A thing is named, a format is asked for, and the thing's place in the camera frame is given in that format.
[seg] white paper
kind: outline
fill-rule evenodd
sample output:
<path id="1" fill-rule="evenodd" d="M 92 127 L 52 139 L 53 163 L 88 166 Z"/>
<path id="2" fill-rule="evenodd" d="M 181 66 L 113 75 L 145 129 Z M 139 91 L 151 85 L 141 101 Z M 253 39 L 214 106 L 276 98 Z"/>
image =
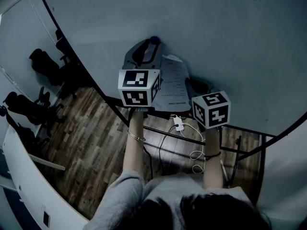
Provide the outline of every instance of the white paper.
<path id="1" fill-rule="evenodd" d="M 154 98 L 152 107 L 156 111 L 188 111 L 191 107 L 185 85 L 185 79 L 189 78 L 186 65 L 173 55 L 163 56 L 161 72 L 161 89 Z"/>

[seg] dark hair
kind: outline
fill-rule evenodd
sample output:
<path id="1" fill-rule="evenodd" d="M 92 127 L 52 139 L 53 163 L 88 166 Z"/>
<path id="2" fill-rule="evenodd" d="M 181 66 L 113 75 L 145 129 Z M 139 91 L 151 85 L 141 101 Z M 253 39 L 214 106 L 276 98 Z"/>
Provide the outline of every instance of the dark hair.
<path id="1" fill-rule="evenodd" d="M 230 195 L 203 195 L 183 197 L 178 214 L 182 214 L 181 225 L 187 230 L 198 228 L 270 230 L 260 212 L 250 203 Z M 170 230 L 173 217 L 169 205 L 162 199 L 145 200 L 127 214 L 114 228 L 115 230 Z"/>

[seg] gray shirt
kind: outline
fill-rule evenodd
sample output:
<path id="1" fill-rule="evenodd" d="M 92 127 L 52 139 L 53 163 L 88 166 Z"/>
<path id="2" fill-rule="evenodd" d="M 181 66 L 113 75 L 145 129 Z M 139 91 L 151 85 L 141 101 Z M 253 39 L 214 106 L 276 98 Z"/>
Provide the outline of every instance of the gray shirt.
<path id="1" fill-rule="evenodd" d="M 241 187 L 231 189 L 201 186 L 202 175 L 178 173 L 151 180 L 145 185 L 143 178 L 135 171 L 123 171 L 121 176 L 107 189 L 93 219 L 83 230 L 112 230 L 124 213 L 135 208 L 145 199 L 163 199 L 171 208 L 174 229 L 180 229 L 178 208 L 183 196 L 205 194 L 228 194 L 237 199 L 249 201 Z"/>

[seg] black office chair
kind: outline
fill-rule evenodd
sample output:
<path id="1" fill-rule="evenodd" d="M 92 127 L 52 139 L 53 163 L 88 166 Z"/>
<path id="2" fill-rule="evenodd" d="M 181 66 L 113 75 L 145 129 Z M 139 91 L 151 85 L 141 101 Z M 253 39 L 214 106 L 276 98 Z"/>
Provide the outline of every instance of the black office chair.
<path id="1" fill-rule="evenodd" d="M 47 52 L 37 48 L 29 57 L 32 60 L 32 68 L 45 75 L 51 85 L 62 85 L 63 78 L 59 72 L 59 66 L 47 54 Z"/>
<path id="2" fill-rule="evenodd" d="M 92 78 L 73 51 L 67 39 L 63 36 L 62 32 L 57 30 L 56 36 L 58 39 L 56 47 L 64 54 L 60 59 L 65 62 L 65 66 L 60 68 L 60 74 L 65 82 L 60 98 L 63 99 L 67 94 L 72 93 L 73 98 L 75 99 L 76 95 L 74 92 L 79 87 L 92 86 Z"/>
<path id="3" fill-rule="evenodd" d="M 9 111 L 26 116 L 32 124 L 42 124 L 42 127 L 47 128 L 47 134 L 50 137 L 50 130 L 54 122 L 64 122 L 57 116 L 58 109 L 63 108 L 64 105 L 50 107 L 50 93 L 43 94 L 43 91 L 44 87 L 41 88 L 39 98 L 35 102 L 28 100 L 22 94 L 17 95 L 15 92 L 9 93 L 3 102 L 8 105 Z"/>
<path id="4" fill-rule="evenodd" d="M 31 129 L 25 128 L 19 123 L 18 125 L 15 123 L 13 118 L 9 115 L 5 106 L 0 106 L 0 116 L 6 116 L 6 120 L 16 130 L 27 152 L 32 155 L 39 156 L 41 148 L 43 147 L 45 142 L 49 141 L 49 138 L 45 138 L 41 142 L 39 142 L 40 137 L 35 137 Z"/>

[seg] electrical outlet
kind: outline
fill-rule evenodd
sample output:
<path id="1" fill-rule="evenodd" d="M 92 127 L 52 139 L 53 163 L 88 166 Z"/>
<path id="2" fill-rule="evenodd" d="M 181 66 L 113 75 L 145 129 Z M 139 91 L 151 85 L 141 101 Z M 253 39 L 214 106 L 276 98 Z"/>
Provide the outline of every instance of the electrical outlet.
<path id="1" fill-rule="evenodd" d="M 176 131 L 182 131 L 184 130 L 183 124 L 182 124 L 182 119 L 180 117 L 178 117 L 177 115 L 172 115 L 173 119 L 174 119 L 174 123 L 176 125 Z"/>

